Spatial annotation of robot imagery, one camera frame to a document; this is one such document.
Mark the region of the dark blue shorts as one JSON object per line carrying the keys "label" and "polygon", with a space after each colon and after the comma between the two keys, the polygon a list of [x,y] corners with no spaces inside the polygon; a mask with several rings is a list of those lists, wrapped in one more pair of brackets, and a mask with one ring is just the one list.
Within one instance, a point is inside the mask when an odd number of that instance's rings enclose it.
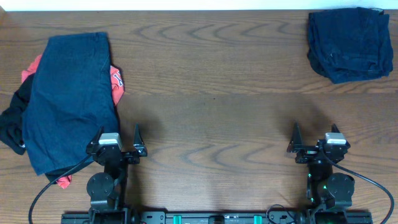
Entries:
{"label": "dark blue shorts", "polygon": [[108,36],[96,32],[49,38],[22,114],[22,137],[35,173],[79,163],[100,128],[119,130]]}

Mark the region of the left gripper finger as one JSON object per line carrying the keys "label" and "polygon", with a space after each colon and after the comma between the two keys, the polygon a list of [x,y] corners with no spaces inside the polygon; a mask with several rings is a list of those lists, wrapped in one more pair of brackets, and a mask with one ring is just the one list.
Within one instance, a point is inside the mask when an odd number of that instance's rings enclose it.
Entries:
{"label": "left gripper finger", "polygon": [[133,146],[136,148],[136,150],[144,150],[145,149],[145,144],[141,138],[138,123],[136,123],[135,128],[134,128]]}
{"label": "left gripper finger", "polygon": [[90,141],[90,145],[91,145],[91,146],[96,146],[96,145],[98,145],[98,144],[99,144],[100,137],[101,137],[101,135],[102,135],[103,133],[104,133],[104,127],[101,126],[101,127],[99,128],[99,130],[96,132],[96,134],[95,134],[95,136],[93,137],[93,139]]}

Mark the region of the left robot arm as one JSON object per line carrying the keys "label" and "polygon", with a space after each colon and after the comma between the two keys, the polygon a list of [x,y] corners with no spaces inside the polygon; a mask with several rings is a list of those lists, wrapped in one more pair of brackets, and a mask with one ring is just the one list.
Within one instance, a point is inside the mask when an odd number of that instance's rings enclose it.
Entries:
{"label": "left robot arm", "polygon": [[101,127],[86,147],[86,153],[104,167],[93,175],[86,191],[90,196],[90,223],[132,224],[140,222],[140,215],[124,203],[128,166],[140,163],[147,156],[147,148],[135,125],[133,150],[122,151],[119,133],[106,133]]}

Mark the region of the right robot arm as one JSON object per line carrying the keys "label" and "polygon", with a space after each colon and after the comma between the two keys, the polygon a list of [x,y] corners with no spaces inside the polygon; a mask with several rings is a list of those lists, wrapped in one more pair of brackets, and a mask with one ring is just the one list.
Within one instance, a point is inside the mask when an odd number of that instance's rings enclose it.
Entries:
{"label": "right robot arm", "polygon": [[308,167],[307,199],[310,205],[295,215],[296,223],[347,223],[345,210],[352,206],[355,181],[352,176],[333,172],[333,166],[345,158],[349,142],[336,125],[314,146],[303,141],[295,123],[287,152],[295,153],[295,162]]}

